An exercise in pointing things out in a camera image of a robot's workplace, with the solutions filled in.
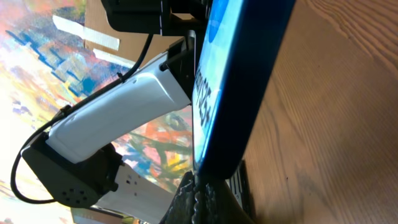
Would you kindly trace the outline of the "colourful abstract painting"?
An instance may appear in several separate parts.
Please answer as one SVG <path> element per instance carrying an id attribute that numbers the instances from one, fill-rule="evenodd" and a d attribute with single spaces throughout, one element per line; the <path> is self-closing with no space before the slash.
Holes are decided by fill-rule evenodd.
<path id="1" fill-rule="evenodd" d="M 11 192 L 10 172 L 24 141 L 65 105 L 74 105 L 135 62 L 98 49 L 119 39 L 85 26 L 86 1 L 1 2 L 1 222 L 71 223 L 59 203 L 32 205 Z M 191 109 L 163 115 L 114 142 L 136 172 L 175 193 L 192 167 Z"/>

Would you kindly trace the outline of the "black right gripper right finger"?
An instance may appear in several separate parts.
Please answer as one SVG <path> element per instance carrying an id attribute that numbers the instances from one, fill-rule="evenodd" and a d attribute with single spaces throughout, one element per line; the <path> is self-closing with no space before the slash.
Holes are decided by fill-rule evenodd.
<path id="1" fill-rule="evenodd" d="M 207 179 L 205 185 L 205 217 L 208 224 L 253 224 L 239 206 L 225 180 Z"/>

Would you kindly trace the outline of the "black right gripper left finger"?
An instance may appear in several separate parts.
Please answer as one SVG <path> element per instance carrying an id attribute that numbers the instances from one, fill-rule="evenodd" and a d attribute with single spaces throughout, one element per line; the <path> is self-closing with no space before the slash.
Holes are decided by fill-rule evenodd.
<path id="1" fill-rule="evenodd" d="M 168 210 L 159 224 L 199 224 L 199 189 L 195 175 L 188 171 L 178 186 Z"/>

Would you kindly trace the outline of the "brown cardboard box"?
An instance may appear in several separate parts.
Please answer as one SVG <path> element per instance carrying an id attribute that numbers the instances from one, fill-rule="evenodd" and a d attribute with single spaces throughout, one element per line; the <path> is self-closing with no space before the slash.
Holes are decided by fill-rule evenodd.
<path id="1" fill-rule="evenodd" d="M 98 49 L 103 52 L 116 55 L 127 60 L 135 62 L 143 49 L 143 46 L 147 39 L 147 34 L 139 33 L 128 33 L 128 32 L 118 32 L 114 30 L 107 21 L 106 11 L 100 0 L 87 0 L 86 1 L 86 11 L 85 11 L 85 26 L 96 30 L 98 32 L 110 35 L 119 39 L 118 50 L 113 50 L 102 45 L 96 44 L 89 40 L 84 41 L 84 46 L 87 49 L 93 50 Z M 154 35 L 146 57 L 144 58 L 141 66 L 145 65 L 147 62 L 152 60 L 158 54 L 166 51 L 171 44 L 181 39 L 182 36 L 172 37 L 172 36 L 161 36 Z"/>

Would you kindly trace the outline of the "blue screen Galaxy smartphone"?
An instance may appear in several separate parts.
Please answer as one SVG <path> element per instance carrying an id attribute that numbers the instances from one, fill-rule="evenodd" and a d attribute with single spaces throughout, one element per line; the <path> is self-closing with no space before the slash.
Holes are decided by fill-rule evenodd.
<path id="1" fill-rule="evenodd" d="M 197 175 L 228 179 L 245 152 L 294 0 L 213 1 L 192 95 Z"/>

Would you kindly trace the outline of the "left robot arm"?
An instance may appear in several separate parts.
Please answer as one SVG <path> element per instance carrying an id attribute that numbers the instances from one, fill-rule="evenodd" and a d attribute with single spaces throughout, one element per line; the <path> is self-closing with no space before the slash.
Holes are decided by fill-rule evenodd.
<path id="1" fill-rule="evenodd" d="M 146 41 L 134 66 L 74 106 L 67 105 L 22 146 L 26 161 L 51 195 L 71 208 L 122 212 L 161 223 L 172 194 L 141 177 L 113 141 L 171 111 L 192 103 L 195 72 L 203 45 L 210 1 L 109 1 L 102 5 L 120 32 L 176 36 L 164 53 L 145 62 Z"/>

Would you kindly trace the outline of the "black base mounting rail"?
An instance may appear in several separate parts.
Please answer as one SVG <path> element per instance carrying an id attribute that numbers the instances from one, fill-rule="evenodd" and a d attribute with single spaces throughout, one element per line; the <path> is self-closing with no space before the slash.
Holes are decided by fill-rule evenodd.
<path id="1" fill-rule="evenodd" d="M 239 206 L 250 218 L 253 218 L 252 199 L 249 191 L 245 160 L 239 163 L 235 173 L 226 180 L 226 183 L 239 203 Z"/>

